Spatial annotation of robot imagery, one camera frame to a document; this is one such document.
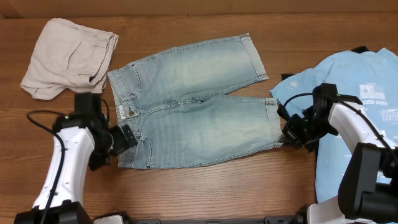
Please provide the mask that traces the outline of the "light blue denim shorts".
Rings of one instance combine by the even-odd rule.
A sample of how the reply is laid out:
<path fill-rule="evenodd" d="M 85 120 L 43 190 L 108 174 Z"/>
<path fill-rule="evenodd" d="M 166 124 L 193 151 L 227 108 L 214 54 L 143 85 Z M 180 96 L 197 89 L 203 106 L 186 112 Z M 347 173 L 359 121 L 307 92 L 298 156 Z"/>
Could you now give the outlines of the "light blue denim shorts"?
<path fill-rule="evenodd" d="M 174 47 L 110 71 L 118 125 L 137 139 L 119 166 L 210 166 L 281 146 L 277 100 L 234 95 L 267 78 L 248 34 Z"/>

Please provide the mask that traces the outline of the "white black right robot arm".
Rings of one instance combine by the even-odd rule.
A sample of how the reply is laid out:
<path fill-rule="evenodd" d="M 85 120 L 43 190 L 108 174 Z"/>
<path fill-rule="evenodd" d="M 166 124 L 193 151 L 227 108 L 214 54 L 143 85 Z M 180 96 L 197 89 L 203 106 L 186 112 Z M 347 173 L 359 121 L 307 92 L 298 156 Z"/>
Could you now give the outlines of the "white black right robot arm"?
<path fill-rule="evenodd" d="M 322 83 L 309 94 L 313 105 L 302 115 L 289 115 L 285 106 L 282 130 L 289 143 L 312 152 L 327 134 L 340 135 L 351 160 L 337 196 L 303 207 L 293 223 L 397 222 L 397 144 L 368 118 L 356 96 L 341 95 L 334 84 Z"/>

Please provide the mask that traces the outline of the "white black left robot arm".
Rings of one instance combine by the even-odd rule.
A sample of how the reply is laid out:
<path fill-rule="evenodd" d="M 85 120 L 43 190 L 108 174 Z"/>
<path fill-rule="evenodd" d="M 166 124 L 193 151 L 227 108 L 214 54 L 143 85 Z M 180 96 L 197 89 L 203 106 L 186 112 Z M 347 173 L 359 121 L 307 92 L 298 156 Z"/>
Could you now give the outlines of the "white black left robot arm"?
<path fill-rule="evenodd" d="M 74 112 L 57 113 L 52 128 L 44 127 L 54 141 L 49 171 L 32 210 L 18 213 L 16 224 L 92 223 L 82 205 L 86 171 L 137 145 L 128 125 L 109 126 L 105 104 L 99 94 L 76 94 Z"/>

